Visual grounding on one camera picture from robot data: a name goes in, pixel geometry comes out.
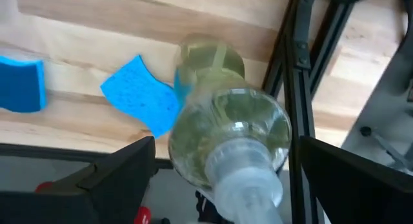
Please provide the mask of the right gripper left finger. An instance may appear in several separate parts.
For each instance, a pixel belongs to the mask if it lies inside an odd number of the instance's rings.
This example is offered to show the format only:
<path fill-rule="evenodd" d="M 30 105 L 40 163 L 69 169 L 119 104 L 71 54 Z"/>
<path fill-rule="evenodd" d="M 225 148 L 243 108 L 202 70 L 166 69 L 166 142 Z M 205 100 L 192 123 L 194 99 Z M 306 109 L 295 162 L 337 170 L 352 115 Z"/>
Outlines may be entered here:
<path fill-rule="evenodd" d="M 155 140 L 144 137 L 38 192 L 56 198 L 58 224 L 134 224 L 155 171 Z"/>

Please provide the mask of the clear soap bottle yellow liquid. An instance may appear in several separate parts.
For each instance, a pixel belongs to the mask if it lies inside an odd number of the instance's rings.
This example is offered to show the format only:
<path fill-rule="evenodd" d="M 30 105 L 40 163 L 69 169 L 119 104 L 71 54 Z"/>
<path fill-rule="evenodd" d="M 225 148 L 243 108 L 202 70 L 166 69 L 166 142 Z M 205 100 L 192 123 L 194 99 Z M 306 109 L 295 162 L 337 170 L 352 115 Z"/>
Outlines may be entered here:
<path fill-rule="evenodd" d="M 246 82 L 231 45 L 206 34 L 180 43 L 174 89 L 181 110 L 168 151 L 177 172 L 233 224 L 283 224 L 277 171 L 292 139 L 285 109 Z"/>

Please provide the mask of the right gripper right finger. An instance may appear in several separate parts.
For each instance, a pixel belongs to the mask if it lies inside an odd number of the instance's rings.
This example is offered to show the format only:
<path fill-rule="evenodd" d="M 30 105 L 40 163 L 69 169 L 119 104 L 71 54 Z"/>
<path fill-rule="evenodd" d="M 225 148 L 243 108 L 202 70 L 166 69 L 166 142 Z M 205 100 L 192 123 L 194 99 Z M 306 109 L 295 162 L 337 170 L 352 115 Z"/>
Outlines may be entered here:
<path fill-rule="evenodd" d="M 299 158 L 331 224 L 413 224 L 413 176 L 308 136 Z"/>

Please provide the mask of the blue two-tone sponge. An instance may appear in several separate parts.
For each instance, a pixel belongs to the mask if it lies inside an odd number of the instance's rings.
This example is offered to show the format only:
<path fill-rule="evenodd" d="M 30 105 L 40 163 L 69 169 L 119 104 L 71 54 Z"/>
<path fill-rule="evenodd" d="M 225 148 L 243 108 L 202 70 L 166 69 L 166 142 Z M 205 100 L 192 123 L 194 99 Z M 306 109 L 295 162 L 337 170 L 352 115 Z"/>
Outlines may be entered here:
<path fill-rule="evenodd" d="M 153 76 L 140 55 L 107 78 L 100 89 L 113 107 L 144 123 L 155 138 L 170 131 L 181 108 L 174 89 Z"/>
<path fill-rule="evenodd" d="M 43 61 L 0 56 L 0 108 L 32 113 L 44 109 L 46 104 Z"/>

